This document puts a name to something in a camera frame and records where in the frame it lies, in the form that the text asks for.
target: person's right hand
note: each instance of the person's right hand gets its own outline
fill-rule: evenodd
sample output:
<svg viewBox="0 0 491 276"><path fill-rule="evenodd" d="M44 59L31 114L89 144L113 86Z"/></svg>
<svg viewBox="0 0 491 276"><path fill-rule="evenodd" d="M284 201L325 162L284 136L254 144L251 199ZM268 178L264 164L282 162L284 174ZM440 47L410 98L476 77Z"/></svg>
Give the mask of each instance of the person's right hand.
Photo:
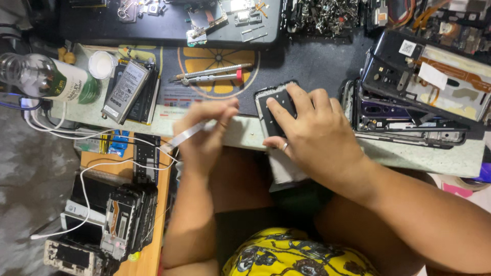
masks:
<svg viewBox="0 0 491 276"><path fill-rule="evenodd" d="M353 179L357 168L371 161L356 142L338 100L330 99L324 89L309 95L293 83L287 91L297 109L296 120L274 98L266 101L288 139L285 154L312 179L335 192L336 184L357 181ZM286 141L269 137L263 145L282 149Z"/></svg>

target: bottle label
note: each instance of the bottle label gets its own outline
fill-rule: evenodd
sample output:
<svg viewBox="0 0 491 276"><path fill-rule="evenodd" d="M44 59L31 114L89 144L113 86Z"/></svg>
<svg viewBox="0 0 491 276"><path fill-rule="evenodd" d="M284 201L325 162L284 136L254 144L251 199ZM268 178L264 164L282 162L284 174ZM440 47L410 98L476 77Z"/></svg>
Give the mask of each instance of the bottle label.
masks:
<svg viewBox="0 0 491 276"><path fill-rule="evenodd" d="M53 59L56 66L56 75L53 80L53 90L47 99L77 102L87 82L87 72L70 64Z"/></svg>

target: blue packet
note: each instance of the blue packet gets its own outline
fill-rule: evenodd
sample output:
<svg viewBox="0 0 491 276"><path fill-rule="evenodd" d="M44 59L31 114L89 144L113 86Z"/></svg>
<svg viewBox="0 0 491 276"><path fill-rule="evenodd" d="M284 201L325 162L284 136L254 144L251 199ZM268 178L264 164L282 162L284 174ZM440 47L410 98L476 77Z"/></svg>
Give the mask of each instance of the blue packet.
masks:
<svg viewBox="0 0 491 276"><path fill-rule="evenodd" d="M115 130L114 134L129 136L130 132ZM126 137L113 136L112 140L121 141L123 143L112 142L111 145L109 146L108 154L117 154L119 157L123 157L125 149L128 148L128 143L124 143L124 142L128 142L129 139Z"/></svg>

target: cloth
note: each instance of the cloth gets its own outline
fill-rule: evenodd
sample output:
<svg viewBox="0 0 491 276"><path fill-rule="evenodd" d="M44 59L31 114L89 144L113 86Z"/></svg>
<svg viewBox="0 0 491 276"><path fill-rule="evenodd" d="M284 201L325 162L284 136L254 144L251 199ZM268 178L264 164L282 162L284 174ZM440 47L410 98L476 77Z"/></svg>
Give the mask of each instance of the cloth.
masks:
<svg viewBox="0 0 491 276"><path fill-rule="evenodd" d="M222 276L378 276L358 251L314 242L300 230L268 228L246 240Z"/></svg>

